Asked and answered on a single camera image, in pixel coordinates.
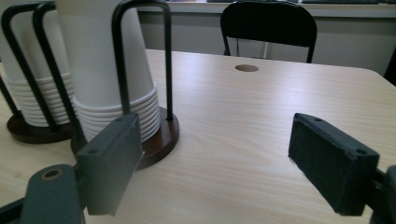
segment round dark base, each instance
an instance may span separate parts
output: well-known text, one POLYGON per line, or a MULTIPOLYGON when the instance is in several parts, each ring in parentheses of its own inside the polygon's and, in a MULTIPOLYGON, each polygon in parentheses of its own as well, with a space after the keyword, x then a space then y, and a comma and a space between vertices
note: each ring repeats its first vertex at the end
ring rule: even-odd
POLYGON ((58 126, 58 130, 52 132, 50 128, 32 126, 23 117, 12 116, 7 123, 7 128, 16 140, 29 144, 47 144, 61 142, 70 139, 73 131, 70 124, 58 126))
POLYGON ((146 168, 162 160, 175 147, 179 137, 178 120, 166 120, 166 109, 160 107, 161 127, 148 141, 142 144, 145 155, 137 166, 137 170, 146 168))

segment black chair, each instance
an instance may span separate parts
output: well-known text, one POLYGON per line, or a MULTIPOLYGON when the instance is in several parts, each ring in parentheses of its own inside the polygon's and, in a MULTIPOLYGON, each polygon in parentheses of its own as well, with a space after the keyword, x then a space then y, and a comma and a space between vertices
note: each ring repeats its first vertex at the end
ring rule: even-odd
POLYGON ((234 2, 222 12, 220 26, 224 55, 231 55, 227 37, 232 37, 306 47, 306 62, 312 62, 317 25, 308 11, 291 2, 234 2))

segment stack of paper cups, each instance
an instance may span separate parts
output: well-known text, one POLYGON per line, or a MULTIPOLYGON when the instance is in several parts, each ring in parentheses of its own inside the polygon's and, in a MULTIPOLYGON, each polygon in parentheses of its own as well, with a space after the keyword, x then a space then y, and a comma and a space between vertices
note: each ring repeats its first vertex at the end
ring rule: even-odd
MULTIPOLYGON (((30 2, 29 0, 2 0, 0 4, 0 15, 4 11, 19 3, 30 2)), ((33 12, 16 15, 11 22, 11 27, 16 36, 22 52, 30 65, 35 76, 38 87, 46 99, 49 110, 58 124, 69 122, 64 105, 62 104, 59 92, 53 82, 52 75, 44 58, 42 49, 39 46, 32 22, 33 12)), ((64 41, 59 26, 56 11, 49 12, 44 18, 44 29, 49 39, 55 60, 62 74, 64 85, 70 97, 73 96, 73 85, 69 74, 64 41)), ((48 127, 48 123, 38 106, 32 90, 4 36, 3 29, 0 29, 0 56, 6 70, 4 77, 11 95, 19 106, 25 121, 36 127, 48 127)))
MULTIPOLYGON (((120 0, 56 0, 74 83, 74 103, 87 141, 121 116, 111 18, 120 0)), ((160 127, 156 85, 135 9, 122 20, 130 107, 140 117, 142 142, 160 127)))

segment round hole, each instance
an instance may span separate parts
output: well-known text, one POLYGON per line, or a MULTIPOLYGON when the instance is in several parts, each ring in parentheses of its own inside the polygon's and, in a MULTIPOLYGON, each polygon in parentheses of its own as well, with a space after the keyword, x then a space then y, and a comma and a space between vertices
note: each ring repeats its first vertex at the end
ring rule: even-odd
POLYGON ((64 173, 64 171, 62 169, 50 170, 50 171, 47 171, 46 173, 44 173, 41 176, 41 179, 44 181, 49 181, 49 180, 58 178, 63 173, 64 173))
POLYGON ((357 151, 358 153, 362 154, 362 155, 367 154, 367 152, 366 152, 365 150, 363 150, 363 149, 356 149, 356 151, 357 151))
POLYGON ((235 67, 236 70, 241 72, 257 72, 259 67, 250 64, 239 64, 235 67))
POLYGON ((99 152, 99 149, 91 149, 91 150, 89 150, 88 151, 88 153, 90 153, 90 154, 96 154, 96 153, 98 153, 99 152))
POLYGON ((50 178, 50 177, 56 176, 57 174, 59 174, 59 171, 58 170, 53 170, 53 171, 46 172, 44 174, 44 177, 50 178))

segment light wood tabletop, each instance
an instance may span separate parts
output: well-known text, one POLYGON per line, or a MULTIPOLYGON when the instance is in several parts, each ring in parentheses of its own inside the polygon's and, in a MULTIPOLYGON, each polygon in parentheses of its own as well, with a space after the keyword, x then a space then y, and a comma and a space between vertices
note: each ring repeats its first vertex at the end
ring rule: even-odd
MULTIPOLYGON (((165 106, 164 54, 148 59, 165 106)), ((396 164, 396 88, 360 68, 173 52, 176 148, 131 179, 115 217, 87 223, 368 223, 335 214, 288 158, 292 118, 325 119, 396 164), (259 71, 242 72, 239 64, 259 71)), ((23 197, 29 177, 75 164, 70 141, 28 145, 7 130, 0 97, 0 204, 23 197)))

